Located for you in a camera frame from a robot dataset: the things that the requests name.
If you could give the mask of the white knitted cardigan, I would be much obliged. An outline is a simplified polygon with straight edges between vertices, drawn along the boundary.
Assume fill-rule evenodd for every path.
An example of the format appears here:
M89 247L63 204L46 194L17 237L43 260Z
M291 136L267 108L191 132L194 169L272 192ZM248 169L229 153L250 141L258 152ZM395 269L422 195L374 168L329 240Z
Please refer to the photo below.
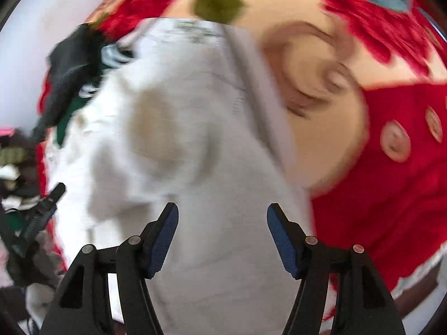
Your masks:
M56 236L114 247L175 202L180 222L150 282L167 334L279 334L297 284L267 227L280 204L304 230L308 198L211 90L196 59L142 59L111 72L67 126L52 178L66 186Z

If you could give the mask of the black folded garment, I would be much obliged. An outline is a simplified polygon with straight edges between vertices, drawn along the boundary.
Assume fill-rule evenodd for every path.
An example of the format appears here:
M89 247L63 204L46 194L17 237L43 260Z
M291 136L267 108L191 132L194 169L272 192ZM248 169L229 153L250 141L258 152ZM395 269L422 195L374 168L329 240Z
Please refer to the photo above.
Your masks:
M49 55L50 91L31 135L36 144L44 140L48 128L59 123L80 88L99 73L104 44L104 34L83 23L55 46Z

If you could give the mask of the dark green striped garment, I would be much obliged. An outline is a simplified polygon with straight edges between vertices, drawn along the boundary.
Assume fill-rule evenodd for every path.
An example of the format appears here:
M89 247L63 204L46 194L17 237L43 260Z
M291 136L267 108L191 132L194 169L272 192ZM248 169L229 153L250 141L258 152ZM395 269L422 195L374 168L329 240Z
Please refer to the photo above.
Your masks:
M81 86L56 126L56 142L60 147L65 141L66 130L71 117L76 111L83 108L96 94L107 73L124 64L130 63L133 59L134 54L131 49L117 44L107 44L101 48L99 72Z

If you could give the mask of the red floral blanket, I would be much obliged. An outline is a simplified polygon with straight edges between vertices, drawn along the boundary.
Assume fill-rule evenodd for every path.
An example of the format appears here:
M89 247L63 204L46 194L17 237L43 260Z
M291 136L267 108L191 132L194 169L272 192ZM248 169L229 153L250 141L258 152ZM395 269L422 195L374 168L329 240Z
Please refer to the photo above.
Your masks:
M193 18L195 0L156 0ZM324 242L362 245L393 295L446 246L446 68L414 13L367 0L245 0L247 30L273 74L296 148L289 184ZM131 33L149 19L138 0ZM196 59L185 43L138 60Z

